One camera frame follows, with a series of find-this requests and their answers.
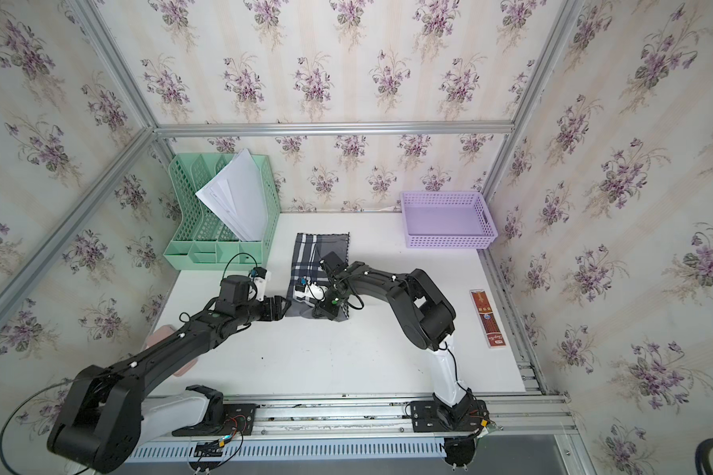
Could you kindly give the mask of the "grey plaid pillowcase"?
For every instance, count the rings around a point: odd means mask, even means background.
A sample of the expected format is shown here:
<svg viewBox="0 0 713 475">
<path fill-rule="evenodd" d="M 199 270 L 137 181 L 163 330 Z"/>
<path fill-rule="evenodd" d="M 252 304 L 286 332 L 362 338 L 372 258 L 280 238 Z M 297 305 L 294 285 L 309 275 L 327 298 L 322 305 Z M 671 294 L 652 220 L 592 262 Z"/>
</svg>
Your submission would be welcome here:
<svg viewBox="0 0 713 475">
<path fill-rule="evenodd" d="M 291 275 L 286 298 L 291 307 L 287 317 L 313 319 L 314 306 L 297 302 L 293 299 L 296 284 L 317 284 L 324 287 L 327 277 L 321 268 L 320 260 L 328 253 L 336 253 L 344 261 L 348 261 L 350 244 L 349 234 L 305 234 L 299 233 L 294 242 L 292 254 Z"/>
</svg>

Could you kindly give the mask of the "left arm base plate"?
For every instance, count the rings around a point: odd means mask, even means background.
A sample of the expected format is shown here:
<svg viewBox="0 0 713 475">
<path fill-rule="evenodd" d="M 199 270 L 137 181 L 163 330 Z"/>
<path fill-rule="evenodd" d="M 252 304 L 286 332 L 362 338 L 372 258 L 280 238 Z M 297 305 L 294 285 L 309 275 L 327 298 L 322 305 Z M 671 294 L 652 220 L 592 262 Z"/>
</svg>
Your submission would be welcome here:
<svg viewBox="0 0 713 475">
<path fill-rule="evenodd" d="M 242 435 L 251 435 L 258 407 L 255 404 L 224 404 L 222 413 L 210 410 L 199 424 L 182 427 L 170 434 L 173 437 L 220 437 L 239 431 Z"/>
</svg>

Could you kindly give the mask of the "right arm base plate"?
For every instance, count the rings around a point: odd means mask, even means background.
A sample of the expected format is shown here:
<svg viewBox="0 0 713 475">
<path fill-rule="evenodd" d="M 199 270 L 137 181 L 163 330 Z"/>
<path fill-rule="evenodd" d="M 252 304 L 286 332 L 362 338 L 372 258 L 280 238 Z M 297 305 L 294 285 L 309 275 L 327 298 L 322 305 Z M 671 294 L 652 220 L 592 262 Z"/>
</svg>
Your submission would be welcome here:
<svg viewBox="0 0 713 475">
<path fill-rule="evenodd" d="M 463 399 L 455 406 L 437 400 L 412 401 L 409 417 L 414 433 L 474 433 L 490 424 L 483 401 Z"/>
</svg>

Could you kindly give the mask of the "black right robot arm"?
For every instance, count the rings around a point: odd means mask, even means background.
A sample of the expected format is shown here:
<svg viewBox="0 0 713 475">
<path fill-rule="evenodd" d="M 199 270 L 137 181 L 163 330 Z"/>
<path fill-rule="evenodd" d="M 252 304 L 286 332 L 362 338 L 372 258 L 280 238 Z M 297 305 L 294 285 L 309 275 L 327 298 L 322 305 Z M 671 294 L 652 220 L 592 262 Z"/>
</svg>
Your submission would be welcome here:
<svg viewBox="0 0 713 475">
<path fill-rule="evenodd" d="M 377 270 L 364 262 L 345 263 L 336 253 L 320 259 L 328 279 L 323 296 L 314 305 L 316 319 L 339 320 L 349 300 L 368 296 L 386 302 L 404 336 L 431 357 L 433 396 L 448 412 L 461 413 L 473 403 L 471 391 L 459 382 L 452 356 L 456 311 L 422 269 L 409 273 Z"/>
</svg>

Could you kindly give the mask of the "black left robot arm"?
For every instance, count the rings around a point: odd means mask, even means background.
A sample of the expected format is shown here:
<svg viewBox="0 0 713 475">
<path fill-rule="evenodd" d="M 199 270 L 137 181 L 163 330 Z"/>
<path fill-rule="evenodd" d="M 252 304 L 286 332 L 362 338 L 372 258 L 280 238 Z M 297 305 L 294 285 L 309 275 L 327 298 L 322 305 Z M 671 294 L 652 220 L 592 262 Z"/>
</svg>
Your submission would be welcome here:
<svg viewBox="0 0 713 475">
<path fill-rule="evenodd" d="M 181 393 L 151 399 L 162 382 L 215 350 L 254 322 L 281 320 L 290 307 L 279 295 L 251 296 L 255 282 L 242 275 L 222 279 L 218 296 L 169 336 L 107 367 L 79 372 L 47 441 L 49 452 L 107 474 L 135 449 L 174 431 L 219 433 L 225 426 L 223 394 L 192 385 Z"/>
</svg>

